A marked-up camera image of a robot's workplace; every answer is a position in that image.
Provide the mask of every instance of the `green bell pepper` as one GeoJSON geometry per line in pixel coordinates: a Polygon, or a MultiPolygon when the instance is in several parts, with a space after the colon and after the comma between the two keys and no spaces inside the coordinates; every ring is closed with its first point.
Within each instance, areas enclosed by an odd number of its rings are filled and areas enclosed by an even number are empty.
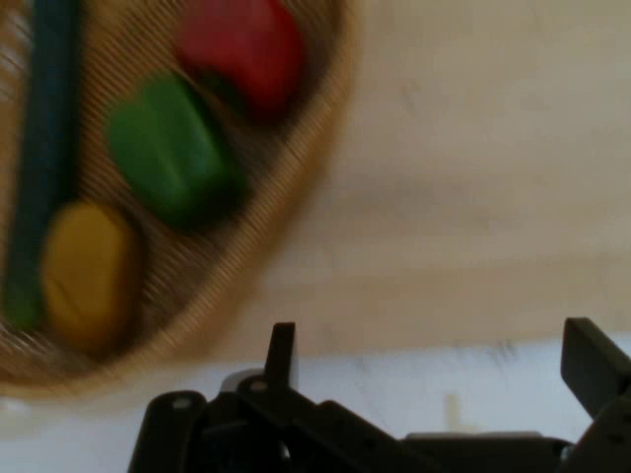
{"type": "Polygon", "coordinates": [[[218,122],[175,74],[150,80],[111,112],[107,140],[137,198],[184,230],[216,221],[239,205],[245,175],[218,122]]]}

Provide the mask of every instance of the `table surface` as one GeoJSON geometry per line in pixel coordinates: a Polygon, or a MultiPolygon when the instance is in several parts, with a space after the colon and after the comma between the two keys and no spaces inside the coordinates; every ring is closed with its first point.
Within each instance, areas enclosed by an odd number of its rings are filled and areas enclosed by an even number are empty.
{"type": "Polygon", "coordinates": [[[345,126],[248,298],[115,392],[5,400],[3,471],[124,471],[154,395],[212,397],[281,320],[299,324],[303,391],[398,437],[576,439],[588,418],[559,344],[516,341],[558,338],[567,316],[631,328],[630,14],[624,0],[367,0],[345,126]]]}
{"type": "Polygon", "coordinates": [[[631,329],[631,3],[364,3],[328,166],[206,355],[279,320],[319,356],[631,329]]]}

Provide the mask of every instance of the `screw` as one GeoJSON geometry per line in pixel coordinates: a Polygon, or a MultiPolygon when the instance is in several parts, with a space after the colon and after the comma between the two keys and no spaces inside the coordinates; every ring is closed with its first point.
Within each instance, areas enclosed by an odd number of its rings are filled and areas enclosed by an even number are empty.
{"type": "Polygon", "coordinates": [[[183,411],[188,409],[192,402],[187,397],[179,397],[174,401],[174,409],[177,411],[183,411]]]}
{"type": "Polygon", "coordinates": [[[255,381],[249,386],[249,390],[252,392],[265,392],[267,383],[265,381],[255,381]]]}

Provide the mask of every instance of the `wooden table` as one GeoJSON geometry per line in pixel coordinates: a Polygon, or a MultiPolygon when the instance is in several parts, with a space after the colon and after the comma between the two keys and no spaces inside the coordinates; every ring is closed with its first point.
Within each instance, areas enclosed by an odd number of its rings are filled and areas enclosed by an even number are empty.
{"type": "Polygon", "coordinates": [[[195,354],[631,328],[631,2],[368,0],[329,165],[195,354]]]}

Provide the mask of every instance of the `white surface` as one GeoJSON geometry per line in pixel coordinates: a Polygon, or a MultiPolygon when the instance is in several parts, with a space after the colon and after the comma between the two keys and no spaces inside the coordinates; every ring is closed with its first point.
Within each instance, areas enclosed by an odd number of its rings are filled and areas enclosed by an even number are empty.
{"type": "MultiPolygon", "coordinates": [[[[631,336],[616,341],[631,350],[631,336]]],[[[558,342],[307,360],[300,362],[299,387],[315,401],[341,402],[398,438],[413,432],[517,430],[576,440],[589,418],[563,384],[559,363],[558,342]]],[[[211,398],[224,377],[252,367],[173,367],[73,406],[29,410],[4,403],[0,470],[125,471],[153,396],[196,389],[211,398]]]]}

